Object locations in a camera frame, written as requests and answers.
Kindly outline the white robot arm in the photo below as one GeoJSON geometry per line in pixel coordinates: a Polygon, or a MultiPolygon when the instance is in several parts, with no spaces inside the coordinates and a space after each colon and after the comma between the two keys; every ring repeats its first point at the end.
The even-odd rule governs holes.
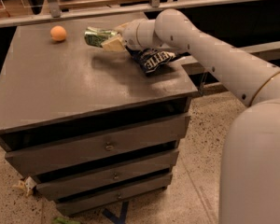
{"type": "Polygon", "coordinates": [[[246,105],[225,138],[219,224],[280,224],[280,68],[200,31],[175,9],[116,31],[104,49],[188,52],[246,105]]]}

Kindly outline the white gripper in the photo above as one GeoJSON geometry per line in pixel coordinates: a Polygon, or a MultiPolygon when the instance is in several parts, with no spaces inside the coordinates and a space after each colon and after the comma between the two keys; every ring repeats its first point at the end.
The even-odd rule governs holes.
{"type": "MultiPolygon", "coordinates": [[[[138,28],[143,20],[134,20],[131,22],[126,22],[118,25],[114,28],[118,33],[122,33],[123,40],[126,46],[131,50],[143,50],[138,39],[138,28]]],[[[106,41],[104,41],[101,46],[106,51],[122,52],[125,50],[123,45],[122,37],[120,35],[115,35],[106,41]]]]}

